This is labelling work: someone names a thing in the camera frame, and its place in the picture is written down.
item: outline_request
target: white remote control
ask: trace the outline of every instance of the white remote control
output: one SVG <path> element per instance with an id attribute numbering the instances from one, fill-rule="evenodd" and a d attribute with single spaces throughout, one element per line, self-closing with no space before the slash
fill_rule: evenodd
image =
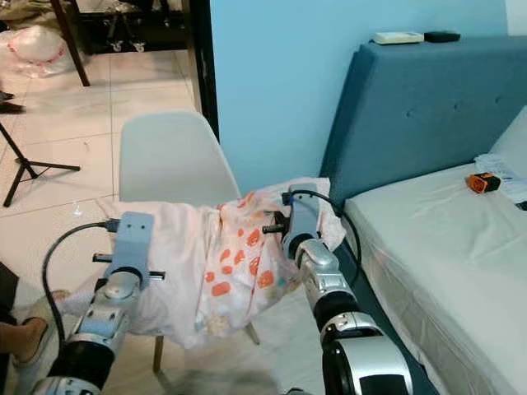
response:
<path id="1" fill-rule="evenodd" d="M 375 33 L 373 40 L 380 45 L 415 44 L 424 41 L 425 36 L 414 31 L 390 31 Z"/>

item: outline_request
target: blue wall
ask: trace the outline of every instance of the blue wall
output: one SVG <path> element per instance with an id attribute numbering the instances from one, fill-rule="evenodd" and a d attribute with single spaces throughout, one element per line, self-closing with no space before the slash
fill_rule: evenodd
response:
<path id="1" fill-rule="evenodd" d="M 242 192 L 319 173 L 353 51 L 376 31 L 505 35 L 504 0 L 213 0 L 220 138 Z"/>

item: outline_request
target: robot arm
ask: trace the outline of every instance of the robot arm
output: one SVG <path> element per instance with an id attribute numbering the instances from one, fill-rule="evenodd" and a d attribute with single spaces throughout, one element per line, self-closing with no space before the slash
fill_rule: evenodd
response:
<path id="1" fill-rule="evenodd" d="M 147 255 L 153 217 L 126 212 L 120 220 L 114 255 L 96 284 L 90 307 L 59 351 L 35 394 L 96 395 L 105 385 L 128 331 L 140 290 L 148 286 Z"/>
<path id="2" fill-rule="evenodd" d="M 411 395 L 412 380 L 398 347 L 363 313 L 339 271 L 339 262 L 316 232 L 319 200 L 295 190 L 315 190 L 313 184 L 290 187 L 284 203 L 291 218 L 267 227 L 265 233 L 287 232 L 284 253 L 300 268 L 305 292 L 320 331 L 323 371 L 330 395 Z"/>

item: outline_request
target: tufted headboard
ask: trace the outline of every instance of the tufted headboard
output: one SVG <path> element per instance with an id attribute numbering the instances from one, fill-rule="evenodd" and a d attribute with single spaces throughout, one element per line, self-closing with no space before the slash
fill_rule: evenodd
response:
<path id="1" fill-rule="evenodd" d="M 527 37 L 364 44 L 349 68 L 320 174 L 331 178 L 340 204 L 469 163 L 524 105 Z"/>

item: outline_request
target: white bed sheet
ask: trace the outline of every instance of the white bed sheet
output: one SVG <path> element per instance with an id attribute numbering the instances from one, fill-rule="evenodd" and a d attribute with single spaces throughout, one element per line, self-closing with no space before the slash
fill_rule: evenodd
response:
<path id="1" fill-rule="evenodd" d="M 527 211 L 470 191 L 475 172 L 391 184 L 346 210 L 375 294 L 440 393 L 527 394 Z"/>

